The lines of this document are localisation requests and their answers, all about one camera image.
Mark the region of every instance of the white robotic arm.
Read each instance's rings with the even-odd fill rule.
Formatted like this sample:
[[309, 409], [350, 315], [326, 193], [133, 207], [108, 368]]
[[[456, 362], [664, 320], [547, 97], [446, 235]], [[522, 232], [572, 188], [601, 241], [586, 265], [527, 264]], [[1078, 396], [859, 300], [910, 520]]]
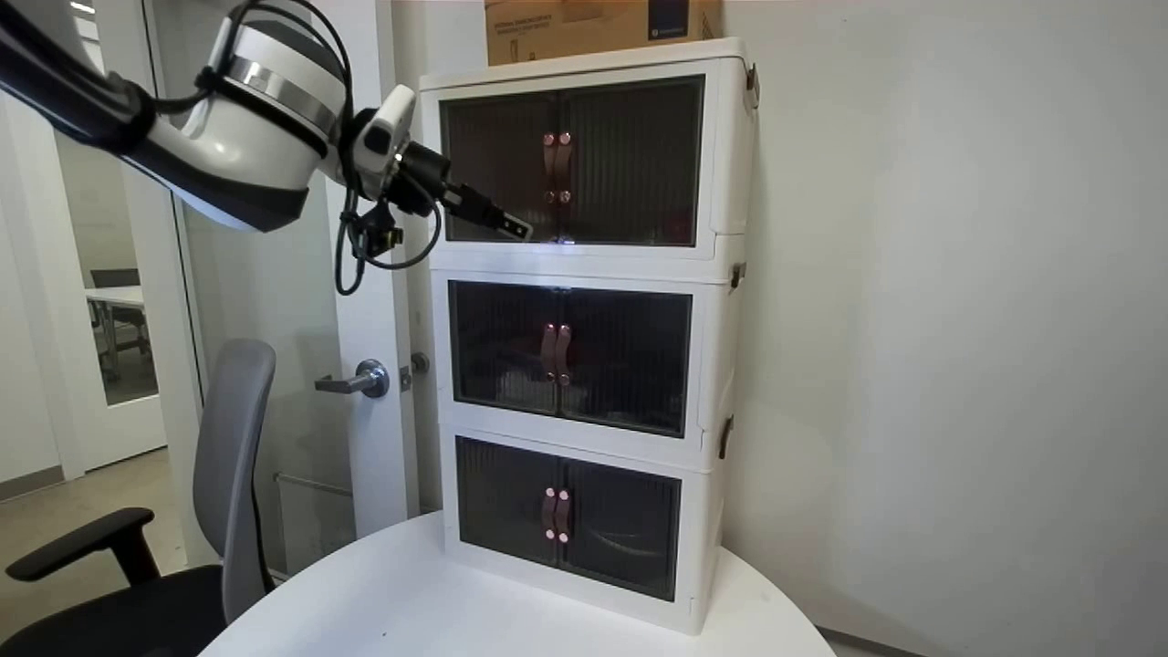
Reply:
[[[376, 261], [402, 241], [389, 203], [419, 216], [438, 213], [439, 229], [443, 205], [473, 223], [529, 238], [530, 226], [452, 184], [450, 161], [411, 141], [410, 89], [398, 85], [380, 109], [354, 112], [343, 44], [324, 14], [307, 0], [293, 1], [327, 27], [336, 51], [299, 16], [245, 0], [224, 19], [196, 77], [199, 92], [158, 99], [92, 65], [67, 0], [0, 0], [0, 87], [57, 130], [126, 160], [227, 226], [269, 231], [291, 223], [312, 173], [321, 170], [348, 189], [341, 228], [359, 276], [364, 264], [415, 264], [437, 241], [436, 231], [426, 251], [404, 263]], [[182, 129], [159, 118], [186, 111]], [[377, 205], [359, 216], [359, 198]], [[338, 277], [338, 291], [352, 293], [359, 283], [345, 288]]]

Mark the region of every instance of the white table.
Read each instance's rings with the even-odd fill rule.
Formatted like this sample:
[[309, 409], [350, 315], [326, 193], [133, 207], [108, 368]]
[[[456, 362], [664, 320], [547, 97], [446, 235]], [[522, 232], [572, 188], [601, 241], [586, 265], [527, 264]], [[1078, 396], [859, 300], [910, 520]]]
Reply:
[[105, 354], [110, 362], [110, 372], [120, 375], [118, 367], [118, 337], [113, 325], [113, 307], [132, 307], [142, 310], [141, 285], [123, 285], [119, 288], [86, 288], [85, 298], [97, 305], [98, 319], [102, 321], [102, 333], [105, 337]]
[[801, 611], [722, 549], [690, 637], [447, 560], [442, 512], [382, 530], [277, 588], [203, 657], [834, 657]]

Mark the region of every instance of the wall baseboard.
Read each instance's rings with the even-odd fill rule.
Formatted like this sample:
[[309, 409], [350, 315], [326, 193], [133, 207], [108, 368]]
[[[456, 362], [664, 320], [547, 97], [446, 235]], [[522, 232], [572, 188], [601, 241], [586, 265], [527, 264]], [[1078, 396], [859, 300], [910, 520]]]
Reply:
[[62, 470], [60, 465], [54, 465], [53, 468], [29, 472], [28, 475], [16, 477], [15, 479], [0, 482], [0, 502], [6, 502], [14, 497], [47, 489], [64, 480], [64, 470]]
[[823, 638], [827, 641], [863, 650], [865, 652], [871, 652], [872, 655], [880, 655], [881, 657], [925, 657], [924, 655], [919, 655], [917, 652], [909, 652], [908, 650], [901, 650], [899, 648], [884, 645], [883, 643], [876, 641], [851, 636], [830, 628], [815, 625], [815, 629], [819, 630], [819, 634], [823, 635]]

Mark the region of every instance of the black chair seat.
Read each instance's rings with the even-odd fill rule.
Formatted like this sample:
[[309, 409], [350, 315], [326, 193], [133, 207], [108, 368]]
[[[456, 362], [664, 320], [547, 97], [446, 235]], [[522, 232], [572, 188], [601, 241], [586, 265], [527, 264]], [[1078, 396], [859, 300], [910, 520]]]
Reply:
[[204, 566], [54, 614], [0, 645], [0, 657], [195, 657], [223, 631], [223, 568]]

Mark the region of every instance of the cabinet door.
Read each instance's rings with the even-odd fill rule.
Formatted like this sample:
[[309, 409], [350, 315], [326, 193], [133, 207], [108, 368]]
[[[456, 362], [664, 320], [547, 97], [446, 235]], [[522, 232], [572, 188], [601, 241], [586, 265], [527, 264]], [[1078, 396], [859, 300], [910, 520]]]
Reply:
[[[545, 134], [556, 130], [551, 94], [523, 94], [442, 102], [443, 152], [453, 180], [489, 196], [506, 212], [527, 221], [531, 240], [551, 242], [559, 235], [557, 208], [545, 196]], [[507, 237], [451, 217], [450, 241], [487, 242]]]
[[673, 601], [681, 482], [647, 472], [561, 459], [571, 497], [561, 567]]
[[559, 296], [549, 288], [451, 281], [454, 399], [554, 414], [556, 385], [544, 347], [548, 325], [559, 317]]
[[693, 297], [572, 289], [564, 417], [681, 437]]
[[693, 247], [703, 76], [573, 89], [561, 238], [579, 244]]
[[554, 565], [543, 500], [555, 489], [556, 457], [454, 437], [459, 537], [464, 542]]

